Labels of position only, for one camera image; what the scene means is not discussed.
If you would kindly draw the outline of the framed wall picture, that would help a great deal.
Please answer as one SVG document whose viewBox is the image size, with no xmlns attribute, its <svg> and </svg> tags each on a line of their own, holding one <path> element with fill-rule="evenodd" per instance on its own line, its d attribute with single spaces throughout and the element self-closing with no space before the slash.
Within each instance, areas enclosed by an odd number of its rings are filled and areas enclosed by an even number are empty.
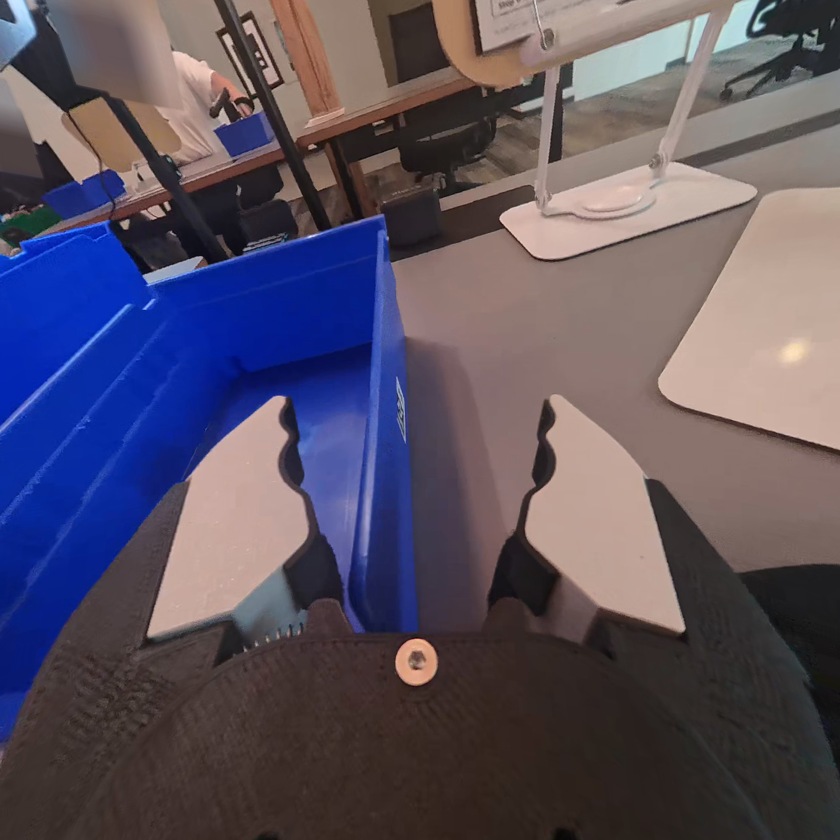
<svg viewBox="0 0 840 840">
<path fill-rule="evenodd" d="M 263 35 L 261 27 L 259 26 L 259 21 L 252 11 L 248 11 L 240 15 L 240 23 L 245 32 L 245 40 L 248 47 L 253 52 L 256 63 L 266 81 L 267 86 L 272 91 L 276 90 L 281 87 L 285 81 L 280 73 L 280 69 L 273 57 L 273 54 L 268 48 L 266 39 Z M 224 49 L 228 62 L 236 72 L 241 89 L 246 91 L 250 97 L 257 98 L 257 91 L 247 74 L 244 64 L 240 60 L 234 41 L 227 29 L 225 27 L 217 29 L 216 37 Z"/>
</svg>

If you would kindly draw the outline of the small studio light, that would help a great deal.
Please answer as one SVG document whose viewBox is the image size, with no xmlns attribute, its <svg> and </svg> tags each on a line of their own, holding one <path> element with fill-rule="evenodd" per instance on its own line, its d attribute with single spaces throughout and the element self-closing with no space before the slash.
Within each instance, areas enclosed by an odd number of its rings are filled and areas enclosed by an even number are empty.
<svg viewBox="0 0 840 840">
<path fill-rule="evenodd" d="M 103 163 L 127 172 L 146 151 L 180 148 L 163 109 L 181 103 L 157 2 L 2 2 L 2 68 L 12 67 Z"/>
</svg>

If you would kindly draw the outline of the white whiteboard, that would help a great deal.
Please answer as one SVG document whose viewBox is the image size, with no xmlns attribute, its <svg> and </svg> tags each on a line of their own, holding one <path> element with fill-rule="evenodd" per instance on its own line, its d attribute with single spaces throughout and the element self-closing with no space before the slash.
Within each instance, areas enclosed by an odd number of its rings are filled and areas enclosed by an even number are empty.
<svg viewBox="0 0 840 840">
<path fill-rule="evenodd" d="M 676 406 L 839 450 L 839 188 L 772 192 L 658 378 Z"/>
</svg>

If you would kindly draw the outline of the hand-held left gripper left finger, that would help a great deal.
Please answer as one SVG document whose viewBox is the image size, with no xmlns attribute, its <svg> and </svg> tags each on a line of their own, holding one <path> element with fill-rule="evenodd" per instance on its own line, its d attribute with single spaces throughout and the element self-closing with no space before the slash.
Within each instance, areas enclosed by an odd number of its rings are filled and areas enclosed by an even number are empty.
<svg viewBox="0 0 840 840">
<path fill-rule="evenodd" d="M 149 643 L 226 625 L 250 649 L 299 635 L 316 602 L 343 606 L 335 552 L 302 486 L 299 439 L 292 400 L 276 395 L 192 470 Z"/>
</svg>

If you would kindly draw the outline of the small blue bin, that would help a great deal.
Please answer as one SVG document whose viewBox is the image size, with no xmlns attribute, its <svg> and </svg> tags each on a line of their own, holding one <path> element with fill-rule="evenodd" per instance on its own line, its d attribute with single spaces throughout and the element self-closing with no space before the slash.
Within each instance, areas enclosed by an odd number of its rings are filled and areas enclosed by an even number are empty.
<svg viewBox="0 0 840 840">
<path fill-rule="evenodd" d="M 82 182 L 69 182 L 42 195 L 43 204 L 61 219 L 89 214 L 98 207 L 110 206 L 127 193 L 122 177 L 106 169 Z"/>
<path fill-rule="evenodd" d="M 214 133 L 232 159 L 261 149 L 275 140 L 275 133 L 262 111 L 222 124 L 216 127 Z"/>
</svg>

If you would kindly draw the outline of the wooden post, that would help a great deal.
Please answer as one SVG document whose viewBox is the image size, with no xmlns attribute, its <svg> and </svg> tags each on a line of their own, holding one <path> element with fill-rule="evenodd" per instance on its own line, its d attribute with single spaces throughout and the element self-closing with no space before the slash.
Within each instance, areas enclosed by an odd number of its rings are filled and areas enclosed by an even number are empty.
<svg viewBox="0 0 840 840">
<path fill-rule="evenodd" d="M 310 111 L 307 130 L 344 115 L 326 48 L 305 1 L 271 1 L 290 66 Z"/>
</svg>

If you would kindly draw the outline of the green plastic bin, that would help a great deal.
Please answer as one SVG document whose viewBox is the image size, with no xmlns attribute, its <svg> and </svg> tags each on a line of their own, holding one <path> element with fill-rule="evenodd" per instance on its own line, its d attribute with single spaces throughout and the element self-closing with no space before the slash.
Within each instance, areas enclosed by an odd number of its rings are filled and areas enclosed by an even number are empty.
<svg viewBox="0 0 840 840">
<path fill-rule="evenodd" d="M 10 213 L 3 214 L 1 239 L 4 245 L 16 249 L 21 242 L 42 233 L 46 228 L 44 209 L 44 205 L 19 207 Z"/>
</svg>

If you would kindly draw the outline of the person's dark clothing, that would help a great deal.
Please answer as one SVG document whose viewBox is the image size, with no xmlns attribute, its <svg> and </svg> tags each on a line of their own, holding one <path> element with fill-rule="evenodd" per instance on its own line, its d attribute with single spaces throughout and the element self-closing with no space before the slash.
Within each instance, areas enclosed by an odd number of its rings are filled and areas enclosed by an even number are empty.
<svg viewBox="0 0 840 840">
<path fill-rule="evenodd" d="M 800 660 L 814 688 L 839 691 L 839 566 L 740 573 L 741 582 Z"/>
</svg>

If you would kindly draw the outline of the wooden table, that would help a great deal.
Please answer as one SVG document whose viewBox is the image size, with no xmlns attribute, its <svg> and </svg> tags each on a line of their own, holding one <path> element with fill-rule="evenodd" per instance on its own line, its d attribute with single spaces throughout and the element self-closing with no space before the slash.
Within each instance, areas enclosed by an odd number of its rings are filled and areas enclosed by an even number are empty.
<svg viewBox="0 0 840 840">
<path fill-rule="evenodd" d="M 406 140 L 435 136 L 482 118 L 515 115 L 515 108 L 542 97 L 545 74 L 507 89 L 483 88 L 453 67 L 405 81 L 390 96 L 362 110 L 345 113 L 298 139 L 302 148 L 317 146 L 328 153 L 336 183 L 353 220 L 378 214 L 366 190 L 362 161 L 397 151 Z"/>
<path fill-rule="evenodd" d="M 187 193 L 194 193 L 207 186 L 236 179 L 264 165 L 282 163 L 285 160 L 286 156 L 276 141 L 225 161 L 221 156 L 216 155 L 188 164 L 183 171 L 181 187 Z M 79 224 L 93 224 L 103 219 L 122 219 L 150 207 L 170 202 L 171 195 L 162 185 L 154 186 L 136 196 L 126 195 L 118 199 L 114 206 L 106 203 L 87 214 L 74 217 L 71 221 Z"/>
</svg>

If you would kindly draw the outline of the black light stand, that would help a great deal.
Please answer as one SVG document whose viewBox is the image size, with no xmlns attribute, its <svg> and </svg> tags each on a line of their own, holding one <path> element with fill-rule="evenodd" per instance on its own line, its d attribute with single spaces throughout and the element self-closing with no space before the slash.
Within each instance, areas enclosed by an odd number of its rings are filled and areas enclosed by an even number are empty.
<svg viewBox="0 0 840 840">
<path fill-rule="evenodd" d="M 283 152 L 286 163 L 290 167 L 291 174 L 301 190 L 302 197 L 308 207 L 313 222 L 319 231 L 329 230 L 332 227 L 329 216 L 303 162 L 301 153 L 279 110 L 277 101 L 267 86 L 257 60 L 245 39 L 245 30 L 240 22 L 235 3 L 232 1 L 215 1 L 214 5 L 224 22 L 227 32 L 234 41 L 234 47 L 245 67 L 248 78 L 255 86 L 259 103 L 262 105 L 269 125 L 275 133 L 276 140 Z M 108 104 L 108 107 L 125 129 L 131 141 L 136 144 L 163 188 L 170 194 L 171 202 L 183 215 L 185 224 L 202 243 L 202 255 L 207 258 L 210 264 L 225 261 L 227 259 L 226 252 L 219 245 L 216 236 L 208 226 L 205 218 L 187 194 L 173 169 L 159 155 L 154 143 L 141 127 L 140 122 L 133 116 L 127 104 L 121 99 L 110 96 L 107 92 L 103 92 L 101 97 Z"/>
</svg>

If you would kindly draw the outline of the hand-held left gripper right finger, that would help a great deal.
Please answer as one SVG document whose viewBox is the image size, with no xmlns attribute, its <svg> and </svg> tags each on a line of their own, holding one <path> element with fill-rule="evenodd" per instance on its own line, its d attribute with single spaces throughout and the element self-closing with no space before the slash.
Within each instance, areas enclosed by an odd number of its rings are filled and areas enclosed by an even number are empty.
<svg viewBox="0 0 840 840">
<path fill-rule="evenodd" d="M 532 487 L 503 543 L 488 611 L 517 601 L 538 633 L 590 643 L 605 623 L 681 639 L 679 605 L 641 467 L 560 395 L 539 418 Z"/>
</svg>

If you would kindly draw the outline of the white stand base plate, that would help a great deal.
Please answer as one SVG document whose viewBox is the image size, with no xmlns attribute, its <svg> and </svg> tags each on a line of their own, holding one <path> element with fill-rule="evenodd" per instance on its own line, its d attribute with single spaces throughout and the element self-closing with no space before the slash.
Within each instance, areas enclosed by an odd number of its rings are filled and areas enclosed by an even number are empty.
<svg viewBox="0 0 840 840">
<path fill-rule="evenodd" d="M 678 142 L 727 21 L 707 14 L 688 75 L 650 161 L 556 194 L 550 190 L 549 166 L 560 66 L 545 71 L 533 199 L 509 208 L 499 218 L 531 257 L 571 259 L 741 206 L 756 197 L 758 191 L 752 185 L 675 161 Z"/>
</svg>

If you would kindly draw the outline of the blue plastic bin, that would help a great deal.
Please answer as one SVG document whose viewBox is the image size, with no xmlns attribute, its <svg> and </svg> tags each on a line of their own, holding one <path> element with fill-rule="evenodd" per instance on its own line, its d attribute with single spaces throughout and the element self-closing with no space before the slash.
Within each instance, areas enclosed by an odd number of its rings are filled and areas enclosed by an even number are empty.
<svg viewBox="0 0 840 840">
<path fill-rule="evenodd" d="M 149 286 L 109 224 L 32 238 L 2 258 L 1 419 L 6 421 Z"/>
<path fill-rule="evenodd" d="M 2 747 L 60 630 L 177 481 L 288 396 L 350 620 L 418 629 L 406 346 L 380 218 L 146 283 L 2 421 Z"/>
</svg>

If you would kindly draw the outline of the printed instruction sheet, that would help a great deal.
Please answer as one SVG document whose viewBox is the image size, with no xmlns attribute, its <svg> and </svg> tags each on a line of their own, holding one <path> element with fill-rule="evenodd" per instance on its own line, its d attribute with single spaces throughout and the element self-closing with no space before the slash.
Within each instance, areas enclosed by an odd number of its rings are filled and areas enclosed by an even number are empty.
<svg viewBox="0 0 840 840">
<path fill-rule="evenodd" d="M 679 24 L 734 2 L 472 2 L 481 53 L 515 46 L 521 63 L 561 63 Z"/>
</svg>

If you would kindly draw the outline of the dark grey case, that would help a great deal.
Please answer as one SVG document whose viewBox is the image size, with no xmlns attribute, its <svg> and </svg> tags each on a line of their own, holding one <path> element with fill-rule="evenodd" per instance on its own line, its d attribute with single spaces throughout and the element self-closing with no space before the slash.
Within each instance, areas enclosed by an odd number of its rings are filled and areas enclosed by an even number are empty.
<svg viewBox="0 0 840 840">
<path fill-rule="evenodd" d="M 423 245 L 443 233 L 438 189 L 415 185 L 385 198 L 380 204 L 389 245 L 396 249 Z"/>
</svg>

